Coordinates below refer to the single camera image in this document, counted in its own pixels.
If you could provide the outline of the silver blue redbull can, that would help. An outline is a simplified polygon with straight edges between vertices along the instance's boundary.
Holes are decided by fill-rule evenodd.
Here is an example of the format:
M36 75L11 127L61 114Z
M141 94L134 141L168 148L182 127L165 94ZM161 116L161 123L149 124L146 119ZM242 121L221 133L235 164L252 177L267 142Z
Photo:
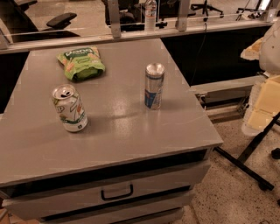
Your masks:
M151 63L145 69L144 103L149 109L159 109L165 78L165 67Z

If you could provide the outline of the white green soda can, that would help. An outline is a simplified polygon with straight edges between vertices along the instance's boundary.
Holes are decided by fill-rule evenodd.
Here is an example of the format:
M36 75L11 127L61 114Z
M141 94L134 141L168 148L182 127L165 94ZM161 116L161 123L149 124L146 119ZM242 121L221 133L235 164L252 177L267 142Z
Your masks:
M88 117L74 86L63 84L56 87L52 91L52 102L67 131L78 132L87 126Z

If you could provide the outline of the grey drawer cabinet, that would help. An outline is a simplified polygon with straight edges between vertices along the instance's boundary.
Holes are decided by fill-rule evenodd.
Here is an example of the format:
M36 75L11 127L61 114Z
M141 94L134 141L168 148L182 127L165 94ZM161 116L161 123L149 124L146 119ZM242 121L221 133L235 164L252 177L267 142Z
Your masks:
M29 54L0 121L4 206L42 224L164 224L182 214L221 137L158 39L99 46L105 73L77 85L87 127L66 131L51 92L56 50ZM164 65L161 106L144 103L145 69ZM132 184L125 199L101 190Z

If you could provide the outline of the green snack bag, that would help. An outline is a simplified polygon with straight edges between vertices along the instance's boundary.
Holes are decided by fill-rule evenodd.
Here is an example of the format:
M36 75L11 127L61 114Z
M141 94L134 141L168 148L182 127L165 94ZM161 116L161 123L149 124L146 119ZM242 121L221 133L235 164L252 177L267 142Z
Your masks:
M106 67L96 46L83 47L57 55L70 81L84 81L101 75Z

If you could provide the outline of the clear plastic water bottle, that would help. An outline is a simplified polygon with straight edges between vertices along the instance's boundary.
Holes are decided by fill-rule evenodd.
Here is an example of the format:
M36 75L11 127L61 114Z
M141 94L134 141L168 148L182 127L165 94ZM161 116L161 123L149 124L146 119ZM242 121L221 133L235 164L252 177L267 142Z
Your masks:
M152 32L155 30L156 16L157 16L156 0L146 0L146 2L145 2L145 21L144 21L144 30L146 32Z

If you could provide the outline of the grey metal railing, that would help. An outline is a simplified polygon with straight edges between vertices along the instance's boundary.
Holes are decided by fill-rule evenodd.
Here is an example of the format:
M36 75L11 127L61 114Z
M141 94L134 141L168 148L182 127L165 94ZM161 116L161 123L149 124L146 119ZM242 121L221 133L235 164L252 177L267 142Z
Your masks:
M50 40L27 41L19 43L10 43L4 35L1 35L0 54L21 53L32 50L51 49L69 46L97 45L104 43L114 43L123 41L134 41L141 39L160 39L168 37L177 37L202 32L220 32L236 29L245 29L259 26L270 26L280 22L280 17L270 10L265 12L260 19L245 19L241 14L226 15L221 22L219 16L208 17L206 22L202 17L183 18L185 22L184 30L179 29L179 20L170 21L170 24L164 29L155 31L125 31L121 32L120 28L113 31L114 25L109 32L104 35L94 35L74 38L57 38Z

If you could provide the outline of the black office chair base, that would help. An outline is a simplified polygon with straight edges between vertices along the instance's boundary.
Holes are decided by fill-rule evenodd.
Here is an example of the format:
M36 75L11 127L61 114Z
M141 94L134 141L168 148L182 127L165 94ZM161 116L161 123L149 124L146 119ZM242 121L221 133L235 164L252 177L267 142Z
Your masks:
M191 9L193 11L202 10L202 14L205 15L206 17L209 16L209 11L219 12L221 17L224 15L222 10L214 8L212 5L207 3L207 0L204 0L204 3L192 3Z

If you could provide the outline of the black office chair left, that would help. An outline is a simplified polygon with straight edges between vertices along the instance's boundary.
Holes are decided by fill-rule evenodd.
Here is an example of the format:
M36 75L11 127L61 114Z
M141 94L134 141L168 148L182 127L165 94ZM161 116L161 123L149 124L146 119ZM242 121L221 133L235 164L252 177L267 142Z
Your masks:
M78 37L78 34L67 29L77 17L76 13L62 13L45 23L37 22L35 16L28 14L28 10L37 2L0 0L0 19L14 43Z

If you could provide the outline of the black metal stand frame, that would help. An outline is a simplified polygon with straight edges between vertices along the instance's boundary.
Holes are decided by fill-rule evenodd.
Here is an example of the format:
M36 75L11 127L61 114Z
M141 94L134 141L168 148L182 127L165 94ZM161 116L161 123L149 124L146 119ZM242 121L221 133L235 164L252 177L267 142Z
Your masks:
M278 121L279 118L280 118L280 112L273 117L272 121L267 125L267 127L264 129L263 132L259 133L257 136L253 138L253 140L249 143L247 148L242 152L242 154L238 158L234 158L228 152L223 150L221 147L215 147L213 149L214 151L218 152L221 156L223 156L225 159L227 159L229 162L231 162L233 165L235 165L243 172L248 174L252 179L254 179L258 183L260 189L263 191L267 191L267 190L272 191L274 189L274 186L269 181L262 178L256 172L248 168L245 165L245 162L249 159L251 154L255 151L255 149L261 143L264 137L269 133L271 128L275 124L279 124Z

